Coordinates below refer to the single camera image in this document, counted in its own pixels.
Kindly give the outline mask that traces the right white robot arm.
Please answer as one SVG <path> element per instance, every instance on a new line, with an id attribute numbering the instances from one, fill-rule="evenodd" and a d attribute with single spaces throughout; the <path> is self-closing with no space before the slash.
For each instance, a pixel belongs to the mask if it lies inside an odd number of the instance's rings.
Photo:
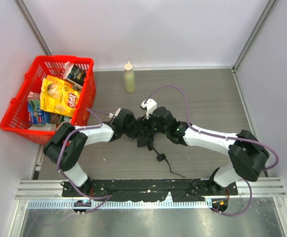
<path id="1" fill-rule="evenodd" d="M 139 119 L 139 124 L 140 146 L 146 145 L 151 149 L 154 135 L 161 133 L 174 144 L 202 147 L 229 157 L 230 163 L 216 168 L 209 178 L 207 187 L 214 194 L 242 179 L 257 181 L 269 158 L 266 149 L 247 130 L 224 134 L 201 129 L 191 123 L 177 121 L 165 107 L 149 112 Z"/>

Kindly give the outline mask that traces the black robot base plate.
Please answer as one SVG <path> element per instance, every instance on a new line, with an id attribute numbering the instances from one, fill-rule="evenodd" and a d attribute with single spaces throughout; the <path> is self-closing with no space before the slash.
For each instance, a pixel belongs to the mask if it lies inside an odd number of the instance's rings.
<path id="1" fill-rule="evenodd" d="M 104 201 L 114 202 L 157 202 L 164 201 L 171 195 L 174 202 L 202 201 L 207 196 L 238 195 L 236 183 L 226 188 L 215 188 L 203 179 L 117 179 L 91 180 L 76 191 L 68 181 L 61 182 L 62 196 L 65 198 L 81 197 L 80 193 Z"/>

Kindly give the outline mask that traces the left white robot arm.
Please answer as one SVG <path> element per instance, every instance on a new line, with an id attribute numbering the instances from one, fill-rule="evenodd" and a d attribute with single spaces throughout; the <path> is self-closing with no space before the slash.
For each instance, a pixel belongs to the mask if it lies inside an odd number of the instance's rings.
<path id="1" fill-rule="evenodd" d="M 110 121 L 94 126 L 73 126 L 64 123 L 43 148 L 43 154 L 56 164 L 56 170 L 64 175 L 80 195 L 89 195 L 91 179 L 78 163 L 85 146 L 112 142 L 127 135 L 136 136 L 136 119 L 132 111 L 117 109 Z"/>

